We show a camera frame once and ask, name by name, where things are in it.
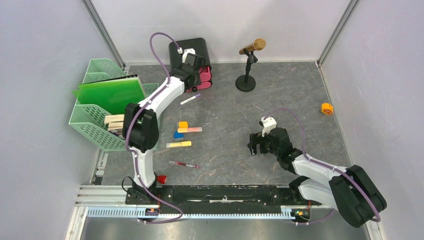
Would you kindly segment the orange highlighter marker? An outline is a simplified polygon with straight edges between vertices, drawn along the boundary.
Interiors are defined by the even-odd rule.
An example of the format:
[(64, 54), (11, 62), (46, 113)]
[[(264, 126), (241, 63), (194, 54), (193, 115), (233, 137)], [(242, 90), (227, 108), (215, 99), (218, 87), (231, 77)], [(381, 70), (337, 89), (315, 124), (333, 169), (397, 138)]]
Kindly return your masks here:
[(185, 133), (199, 133), (202, 132), (203, 128), (202, 127), (180, 127), (177, 129), (177, 132), (180, 134), (185, 134)]

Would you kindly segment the blue eraser block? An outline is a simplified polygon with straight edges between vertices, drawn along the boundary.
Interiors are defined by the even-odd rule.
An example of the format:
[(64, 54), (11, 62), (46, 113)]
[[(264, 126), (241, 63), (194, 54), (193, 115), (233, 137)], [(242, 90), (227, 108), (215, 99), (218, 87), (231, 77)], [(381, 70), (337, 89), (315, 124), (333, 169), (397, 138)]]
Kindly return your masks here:
[(175, 141), (183, 141), (184, 140), (184, 134), (180, 133), (178, 131), (174, 132), (173, 137), (174, 137)]

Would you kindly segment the green mesh file rack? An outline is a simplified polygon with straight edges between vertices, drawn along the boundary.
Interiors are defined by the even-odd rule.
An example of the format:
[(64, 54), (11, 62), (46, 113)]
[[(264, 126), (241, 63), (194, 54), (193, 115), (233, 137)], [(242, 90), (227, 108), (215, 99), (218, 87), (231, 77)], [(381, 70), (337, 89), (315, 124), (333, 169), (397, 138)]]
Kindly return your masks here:
[[(95, 58), (89, 61), (82, 84), (126, 76), (129, 75), (112, 60)], [(159, 87), (157, 83), (142, 83), (141, 81), (141, 84), (146, 97)], [(115, 114), (111, 114), (95, 104), (81, 104), (76, 98), (69, 125), (105, 152), (125, 150), (123, 137), (109, 132), (108, 124), (104, 124), (106, 115)]]

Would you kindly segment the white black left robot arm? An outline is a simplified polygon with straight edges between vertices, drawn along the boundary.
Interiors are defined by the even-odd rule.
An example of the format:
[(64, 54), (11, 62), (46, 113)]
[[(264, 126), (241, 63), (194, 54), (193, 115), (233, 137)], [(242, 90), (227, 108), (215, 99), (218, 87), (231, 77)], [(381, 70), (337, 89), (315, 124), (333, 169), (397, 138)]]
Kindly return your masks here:
[(182, 64), (167, 73), (164, 82), (151, 95), (138, 103), (129, 103), (124, 114), (125, 147), (132, 154), (134, 181), (140, 186), (138, 197), (145, 204), (153, 203), (157, 190), (153, 170), (153, 147), (159, 140), (158, 118), (180, 95), (200, 82), (199, 71), (205, 60), (188, 53)]

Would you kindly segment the green clip file folder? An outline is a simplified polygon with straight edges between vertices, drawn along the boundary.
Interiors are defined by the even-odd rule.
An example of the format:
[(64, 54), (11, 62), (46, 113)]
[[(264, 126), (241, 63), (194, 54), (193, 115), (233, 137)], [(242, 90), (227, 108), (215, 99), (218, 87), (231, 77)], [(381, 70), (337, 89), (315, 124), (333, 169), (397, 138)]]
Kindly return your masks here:
[(123, 114), (129, 103), (138, 103), (147, 96), (139, 79), (78, 87), (72, 93), (80, 104), (97, 105), (112, 115)]

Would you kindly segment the yellow eraser block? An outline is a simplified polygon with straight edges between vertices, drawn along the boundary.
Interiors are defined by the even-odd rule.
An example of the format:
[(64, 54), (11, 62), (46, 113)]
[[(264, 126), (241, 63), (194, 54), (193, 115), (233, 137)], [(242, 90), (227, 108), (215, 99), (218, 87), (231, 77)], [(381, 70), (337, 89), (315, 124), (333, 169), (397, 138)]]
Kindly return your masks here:
[(178, 127), (179, 128), (188, 128), (189, 127), (189, 124), (188, 124), (187, 121), (179, 121), (178, 122)]

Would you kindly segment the black pink drawer organizer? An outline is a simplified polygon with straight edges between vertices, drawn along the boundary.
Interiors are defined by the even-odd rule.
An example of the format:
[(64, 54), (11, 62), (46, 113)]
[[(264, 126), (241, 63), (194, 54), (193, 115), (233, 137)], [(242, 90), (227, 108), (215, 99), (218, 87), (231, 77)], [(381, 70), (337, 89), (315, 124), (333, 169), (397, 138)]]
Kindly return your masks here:
[[(189, 54), (182, 63), (181, 57), (177, 52), (178, 48), (195, 49), (195, 54)], [(212, 86), (212, 73), (211, 73), (211, 62), (209, 58), (209, 52), (205, 39), (198, 37), (186, 40), (179, 40), (171, 42), (168, 45), (169, 60), (170, 60), (170, 76), (179, 78), (184, 83), (184, 90), (196, 92), (197, 90), (207, 89)], [(199, 76), (201, 84), (197, 86), (197, 89), (185, 89), (185, 77), (187, 74), (184, 73), (184, 65), (190, 66), (201, 66), (199, 70)]]

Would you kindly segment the yellow highlighter marker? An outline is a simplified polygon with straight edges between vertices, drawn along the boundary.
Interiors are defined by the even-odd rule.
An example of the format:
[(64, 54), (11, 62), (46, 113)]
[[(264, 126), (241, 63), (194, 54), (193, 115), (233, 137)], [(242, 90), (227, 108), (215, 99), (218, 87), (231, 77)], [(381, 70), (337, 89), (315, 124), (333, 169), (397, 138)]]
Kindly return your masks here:
[(192, 146), (191, 141), (179, 141), (179, 142), (170, 142), (166, 144), (166, 148), (182, 148), (182, 147), (190, 147)]

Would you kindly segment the purple white marker pen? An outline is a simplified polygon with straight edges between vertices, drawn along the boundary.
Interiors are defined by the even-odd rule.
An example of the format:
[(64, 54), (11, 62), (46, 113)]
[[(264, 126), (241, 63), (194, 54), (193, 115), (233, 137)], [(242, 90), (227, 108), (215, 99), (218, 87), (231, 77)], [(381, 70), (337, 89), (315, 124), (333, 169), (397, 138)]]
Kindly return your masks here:
[(194, 96), (192, 96), (192, 97), (189, 97), (189, 98), (187, 98), (187, 99), (185, 99), (185, 100), (181, 101), (181, 102), (179, 103), (179, 105), (180, 105), (180, 106), (185, 105), (185, 104), (187, 104), (187, 103), (189, 103), (189, 102), (193, 101), (194, 99), (199, 98), (200, 96), (201, 96), (201, 94), (200, 94), (200, 93), (198, 93), (198, 94), (196, 94), (196, 95), (194, 95)]

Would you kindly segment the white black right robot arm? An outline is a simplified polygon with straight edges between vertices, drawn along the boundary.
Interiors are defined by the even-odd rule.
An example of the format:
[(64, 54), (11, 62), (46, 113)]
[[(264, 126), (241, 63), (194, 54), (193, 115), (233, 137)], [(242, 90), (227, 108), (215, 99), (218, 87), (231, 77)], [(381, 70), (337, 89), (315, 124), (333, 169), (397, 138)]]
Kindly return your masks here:
[(287, 130), (281, 127), (250, 134), (247, 147), (252, 155), (274, 155), (282, 169), (298, 175), (289, 184), (293, 203), (311, 200), (327, 205), (355, 228), (381, 221), (387, 202), (362, 167), (342, 167), (313, 158), (293, 147)]

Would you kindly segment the red gel pen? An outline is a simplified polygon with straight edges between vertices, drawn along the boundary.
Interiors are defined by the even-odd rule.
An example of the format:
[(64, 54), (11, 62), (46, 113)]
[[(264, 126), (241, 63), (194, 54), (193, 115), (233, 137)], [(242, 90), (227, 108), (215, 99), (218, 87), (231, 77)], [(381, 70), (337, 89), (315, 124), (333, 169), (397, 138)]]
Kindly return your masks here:
[(195, 164), (189, 164), (189, 163), (184, 163), (184, 162), (179, 162), (179, 161), (172, 161), (169, 160), (168, 163), (170, 165), (178, 165), (178, 166), (185, 166), (185, 167), (190, 167), (190, 168), (195, 168), (195, 169), (199, 169), (200, 166), (199, 165), (195, 165)]

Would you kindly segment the red black stamp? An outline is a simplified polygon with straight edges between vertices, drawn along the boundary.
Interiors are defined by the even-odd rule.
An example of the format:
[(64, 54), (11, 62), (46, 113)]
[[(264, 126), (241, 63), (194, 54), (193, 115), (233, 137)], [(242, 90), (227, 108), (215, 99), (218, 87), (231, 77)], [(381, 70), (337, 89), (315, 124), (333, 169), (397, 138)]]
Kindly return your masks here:
[(161, 184), (161, 185), (166, 184), (166, 183), (167, 183), (167, 180), (168, 180), (168, 178), (167, 178), (167, 176), (166, 176), (166, 175), (157, 175), (157, 176), (156, 176), (156, 181), (157, 181), (159, 184)]

